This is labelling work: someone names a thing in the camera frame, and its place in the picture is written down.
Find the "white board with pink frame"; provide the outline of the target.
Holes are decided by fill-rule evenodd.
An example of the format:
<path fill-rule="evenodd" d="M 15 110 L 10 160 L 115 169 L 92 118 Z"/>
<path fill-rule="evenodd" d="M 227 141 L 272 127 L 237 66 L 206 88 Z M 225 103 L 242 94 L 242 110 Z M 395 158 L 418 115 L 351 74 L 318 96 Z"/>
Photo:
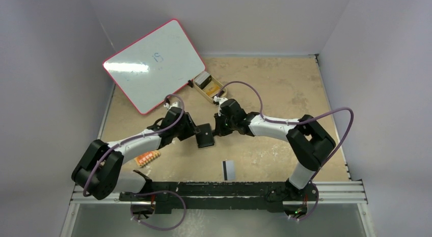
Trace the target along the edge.
<path fill-rule="evenodd" d="M 143 115 L 206 69 L 177 19 L 159 26 L 102 65 Z"/>

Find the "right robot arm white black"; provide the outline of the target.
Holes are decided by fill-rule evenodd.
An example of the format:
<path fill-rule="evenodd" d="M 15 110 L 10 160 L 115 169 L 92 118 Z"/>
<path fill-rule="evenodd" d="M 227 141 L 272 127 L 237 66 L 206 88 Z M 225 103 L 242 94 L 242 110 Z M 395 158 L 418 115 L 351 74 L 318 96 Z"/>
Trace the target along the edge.
<path fill-rule="evenodd" d="M 215 136 L 227 136 L 234 131 L 250 137 L 269 137 L 288 142 L 297 165 L 287 180 L 286 193 L 298 200 L 306 193 L 306 185 L 336 147 L 334 139 L 310 115 L 301 119 L 281 119 L 246 113 L 235 99 L 214 97 Z"/>

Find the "gold card in tray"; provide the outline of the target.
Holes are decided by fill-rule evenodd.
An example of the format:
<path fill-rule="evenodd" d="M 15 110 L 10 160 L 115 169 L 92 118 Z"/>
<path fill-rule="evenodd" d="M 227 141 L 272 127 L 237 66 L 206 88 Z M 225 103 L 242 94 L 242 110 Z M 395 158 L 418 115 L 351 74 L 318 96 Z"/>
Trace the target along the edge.
<path fill-rule="evenodd" d="M 220 91 L 221 87 L 218 86 L 215 83 L 208 84 L 204 89 L 204 93 L 209 96 L 210 98 L 213 98 L 215 95 L 217 95 Z"/>

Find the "beige oval card tray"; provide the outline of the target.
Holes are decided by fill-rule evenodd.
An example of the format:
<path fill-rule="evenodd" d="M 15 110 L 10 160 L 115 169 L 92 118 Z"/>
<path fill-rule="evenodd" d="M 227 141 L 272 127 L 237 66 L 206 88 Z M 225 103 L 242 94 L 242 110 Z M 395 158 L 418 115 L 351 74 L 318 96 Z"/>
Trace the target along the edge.
<path fill-rule="evenodd" d="M 215 104 L 213 98 L 219 93 L 220 97 L 227 96 L 227 89 L 215 77 L 207 71 L 202 71 L 195 78 L 192 79 L 193 87 L 204 96 L 210 103 Z"/>

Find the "black card holder wallet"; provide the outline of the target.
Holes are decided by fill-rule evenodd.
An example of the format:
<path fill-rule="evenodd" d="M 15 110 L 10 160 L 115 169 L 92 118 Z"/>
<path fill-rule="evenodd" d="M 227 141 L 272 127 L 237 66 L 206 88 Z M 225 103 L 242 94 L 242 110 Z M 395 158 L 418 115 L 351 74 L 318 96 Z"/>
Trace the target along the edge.
<path fill-rule="evenodd" d="M 211 125 L 209 123 L 198 125 L 197 129 L 198 132 L 195 136 L 198 148 L 210 147 L 215 144 Z"/>

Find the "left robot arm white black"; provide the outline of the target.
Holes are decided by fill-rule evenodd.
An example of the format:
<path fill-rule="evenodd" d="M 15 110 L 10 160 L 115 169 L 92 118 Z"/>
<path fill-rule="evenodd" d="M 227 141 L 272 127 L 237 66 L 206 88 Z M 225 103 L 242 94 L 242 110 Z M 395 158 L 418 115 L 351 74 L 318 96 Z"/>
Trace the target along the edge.
<path fill-rule="evenodd" d="M 114 191 L 125 162 L 159 150 L 174 138 L 180 141 L 190 138 L 198 130 L 188 112 L 179 107 L 169 108 L 163 118 L 141 133 L 120 141 L 92 141 L 72 171 L 71 179 L 84 189 L 83 196 L 104 199 Z"/>

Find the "grey card with magnetic stripe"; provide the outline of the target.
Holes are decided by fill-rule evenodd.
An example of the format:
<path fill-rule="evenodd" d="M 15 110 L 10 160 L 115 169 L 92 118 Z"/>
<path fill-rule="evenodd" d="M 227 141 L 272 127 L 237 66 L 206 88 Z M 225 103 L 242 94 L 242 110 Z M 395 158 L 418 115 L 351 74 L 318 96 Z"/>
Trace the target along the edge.
<path fill-rule="evenodd" d="M 225 181 L 235 180 L 235 165 L 234 161 L 222 161 L 223 177 Z"/>

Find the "orange snack packet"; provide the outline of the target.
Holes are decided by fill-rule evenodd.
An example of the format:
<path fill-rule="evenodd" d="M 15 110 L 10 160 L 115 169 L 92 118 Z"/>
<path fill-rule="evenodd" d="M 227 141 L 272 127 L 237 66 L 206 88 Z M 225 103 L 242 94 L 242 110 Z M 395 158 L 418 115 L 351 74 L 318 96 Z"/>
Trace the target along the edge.
<path fill-rule="evenodd" d="M 143 168 L 156 158 L 160 157 L 160 155 L 161 153 L 159 150 L 149 151 L 135 157 L 134 161 L 138 167 Z"/>

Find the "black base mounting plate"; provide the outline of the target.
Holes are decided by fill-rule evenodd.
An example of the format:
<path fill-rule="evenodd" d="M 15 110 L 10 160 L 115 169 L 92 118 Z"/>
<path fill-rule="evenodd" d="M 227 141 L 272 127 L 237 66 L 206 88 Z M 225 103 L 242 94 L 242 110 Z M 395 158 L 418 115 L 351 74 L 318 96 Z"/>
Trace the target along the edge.
<path fill-rule="evenodd" d="M 125 192 L 120 201 L 153 202 L 157 214 L 174 209 L 266 210 L 270 213 L 306 213 L 317 199 L 316 185 L 298 190 L 286 181 L 173 182 L 152 181 L 138 193 Z"/>

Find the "grey card stack in tray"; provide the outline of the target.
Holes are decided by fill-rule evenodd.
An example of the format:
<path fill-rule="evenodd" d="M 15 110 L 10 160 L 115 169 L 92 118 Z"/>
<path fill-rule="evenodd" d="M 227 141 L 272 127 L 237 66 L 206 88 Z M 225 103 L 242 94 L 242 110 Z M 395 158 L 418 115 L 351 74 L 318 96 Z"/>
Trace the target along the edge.
<path fill-rule="evenodd" d="M 209 74 L 207 71 L 202 71 L 193 79 L 193 82 L 198 88 L 204 89 L 211 82 L 211 80 L 211 74 Z"/>

